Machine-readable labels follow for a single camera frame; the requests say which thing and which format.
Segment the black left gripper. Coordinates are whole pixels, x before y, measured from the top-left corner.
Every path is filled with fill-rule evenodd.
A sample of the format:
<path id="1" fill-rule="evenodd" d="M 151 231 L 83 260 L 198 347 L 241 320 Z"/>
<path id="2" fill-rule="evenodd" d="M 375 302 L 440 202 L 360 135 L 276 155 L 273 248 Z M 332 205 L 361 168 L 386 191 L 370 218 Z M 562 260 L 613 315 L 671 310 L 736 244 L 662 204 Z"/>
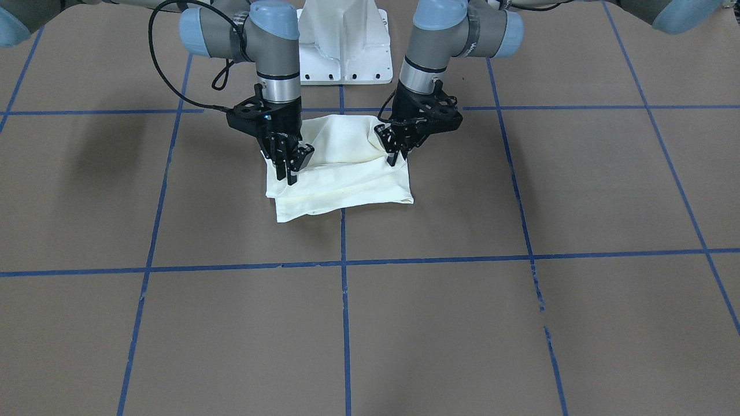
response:
<path id="1" fill-rule="evenodd" d="M 404 160 L 409 153 L 420 147 L 430 135 L 452 132 L 462 124 L 463 116 L 458 111 L 457 98 L 442 90 L 443 81 L 432 82 L 432 93 L 422 94 L 410 90 L 401 82 L 386 102 L 393 100 L 391 117 L 383 119 L 381 108 L 375 126 L 381 145 L 387 153 L 387 163 L 396 166 L 401 155 Z"/>

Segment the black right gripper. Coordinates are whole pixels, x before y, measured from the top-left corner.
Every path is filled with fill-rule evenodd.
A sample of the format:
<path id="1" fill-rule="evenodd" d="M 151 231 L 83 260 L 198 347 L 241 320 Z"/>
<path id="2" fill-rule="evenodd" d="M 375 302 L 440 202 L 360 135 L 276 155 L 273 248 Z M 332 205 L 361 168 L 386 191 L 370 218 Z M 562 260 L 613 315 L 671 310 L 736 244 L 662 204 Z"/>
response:
<path id="1" fill-rule="evenodd" d="M 301 98 L 274 103 L 264 97 L 264 90 L 261 84 L 255 84 L 256 94 L 227 110 L 225 117 L 230 127 L 257 139 L 262 155 L 275 166 L 276 179 L 286 178 L 291 186 L 315 150 L 301 135 Z"/>

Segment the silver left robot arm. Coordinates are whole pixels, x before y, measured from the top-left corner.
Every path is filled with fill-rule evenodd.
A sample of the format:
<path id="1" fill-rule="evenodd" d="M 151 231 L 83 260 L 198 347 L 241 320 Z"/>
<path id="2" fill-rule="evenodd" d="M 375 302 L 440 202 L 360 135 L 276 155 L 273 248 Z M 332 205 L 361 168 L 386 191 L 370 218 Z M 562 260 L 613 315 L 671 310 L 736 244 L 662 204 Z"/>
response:
<path id="1" fill-rule="evenodd" d="M 457 98 L 442 89 L 452 58 L 493 59 L 515 54 L 523 42 L 521 10 L 547 12 L 560 1 L 420 1 L 399 79 L 386 103 L 390 118 L 375 127 L 387 164 L 420 147 L 430 135 L 457 130 Z"/>

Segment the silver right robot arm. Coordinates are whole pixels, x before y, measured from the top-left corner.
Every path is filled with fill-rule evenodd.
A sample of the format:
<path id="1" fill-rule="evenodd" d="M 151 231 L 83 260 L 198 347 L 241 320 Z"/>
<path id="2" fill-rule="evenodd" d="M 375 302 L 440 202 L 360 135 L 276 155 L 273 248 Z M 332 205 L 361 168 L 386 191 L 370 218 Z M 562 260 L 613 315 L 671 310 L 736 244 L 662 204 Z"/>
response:
<path id="1" fill-rule="evenodd" d="M 298 12 L 283 1 L 132 1 L 151 11 L 147 28 L 150 56 L 167 87 L 169 79 L 156 57 L 153 29 L 162 13 L 179 16 L 183 47 L 193 55 L 225 60 L 219 79 L 236 64 L 256 66 L 254 95 L 231 108 L 177 96 L 190 105 L 225 114 L 232 129 L 257 140 L 262 157 L 272 163 L 278 181 L 293 185 L 314 148 L 301 136 Z"/>

